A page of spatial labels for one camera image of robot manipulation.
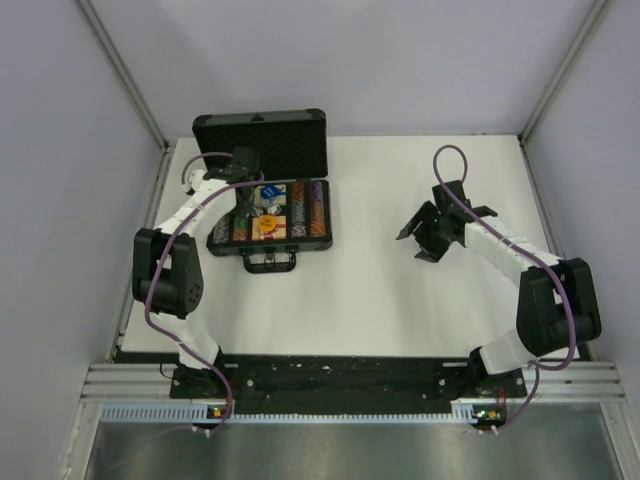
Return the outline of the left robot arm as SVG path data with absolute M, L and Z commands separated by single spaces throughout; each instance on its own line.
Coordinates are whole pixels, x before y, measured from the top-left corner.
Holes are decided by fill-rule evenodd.
M 205 396 L 220 394 L 227 374 L 214 364 L 219 345 L 199 312 L 205 294 L 200 256 L 217 221 L 234 209 L 252 209 L 255 187 L 263 181 L 261 156 L 252 148 L 201 153 L 180 176 L 185 203 L 134 236 L 133 298 L 143 304 L 147 326 L 169 338 L 180 362 L 195 369 L 192 384 Z

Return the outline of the black poker set case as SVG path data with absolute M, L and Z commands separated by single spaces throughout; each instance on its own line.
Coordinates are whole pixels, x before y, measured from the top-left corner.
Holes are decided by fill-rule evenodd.
M 213 230 L 206 246 L 216 257 L 239 256 L 244 268 L 253 274 L 285 273 L 292 271 L 302 252 L 324 251 L 333 243 L 330 186 L 328 176 L 326 115 L 320 109 L 285 110 L 257 113 L 200 115 L 192 123 L 192 133 L 202 153 L 231 152 L 236 146 L 257 150 L 262 157 L 262 184 L 285 184 L 287 201 L 278 215 L 287 218 L 287 237 L 282 240 L 252 241 L 252 219 L 267 214 L 264 207 L 254 203 L 249 212 L 237 209 L 226 214 L 230 223 L 228 241 L 213 243 Z M 323 203 L 326 235 L 312 237 L 311 198 L 309 183 L 323 184 Z M 306 236 L 291 237 L 292 185 L 305 184 Z M 247 238 L 233 237 L 234 218 L 251 218 Z

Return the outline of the orange big blind button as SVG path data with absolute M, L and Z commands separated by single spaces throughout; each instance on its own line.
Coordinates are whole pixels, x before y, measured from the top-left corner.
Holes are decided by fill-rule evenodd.
M 258 218 L 258 228 L 263 234 L 268 234 L 278 228 L 278 220 L 275 215 L 262 215 Z

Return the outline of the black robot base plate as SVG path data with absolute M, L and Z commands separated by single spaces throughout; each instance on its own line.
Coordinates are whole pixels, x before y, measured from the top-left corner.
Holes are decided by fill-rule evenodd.
M 472 378 L 462 358 L 277 356 L 224 354 L 221 371 L 177 366 L 170 396 L 223 399 L 235 413 L 445 413 L 460 398 L 520 399 L 521 370 Z

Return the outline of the silver key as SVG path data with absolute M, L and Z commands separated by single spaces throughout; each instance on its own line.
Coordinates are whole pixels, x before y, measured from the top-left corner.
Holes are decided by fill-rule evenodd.
M 281 212 L 281 206 L 277 200 L 266 200 L 264 202 L 264 211 L 267 214 L 278 215 Z

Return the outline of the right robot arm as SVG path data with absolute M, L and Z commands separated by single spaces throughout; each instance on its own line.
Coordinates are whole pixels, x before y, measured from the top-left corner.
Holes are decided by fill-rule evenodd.
M 518 290 L 513 329 L 475 348 L 469 355 L 466 380 L 476 394 L 498 389 L 503 373 L 547 354 L 574 354 L 602 333 L 591 269 L 580 258 L 562 259 L 512 232 L 487 206 L 474 207 L 460 181 L 436 185 L 398 234 L 413 237 L 417 258 L 437 263 L 452 244 L 478 254 L 506 276 Z

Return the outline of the red playing card deck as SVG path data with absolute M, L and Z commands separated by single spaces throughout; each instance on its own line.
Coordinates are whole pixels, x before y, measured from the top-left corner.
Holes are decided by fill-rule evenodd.
M 252 219 L 251 240 L 282 240 L 287 237 L 287 218 L 284 215 L 264 214 Z

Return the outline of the blue small blind button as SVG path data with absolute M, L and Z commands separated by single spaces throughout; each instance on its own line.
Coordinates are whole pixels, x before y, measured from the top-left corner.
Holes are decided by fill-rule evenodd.
M 273 184 L 265 185 L 261 189 L 261 197 L 263 199 L 274 199 L 280 195 L 280 189 Z

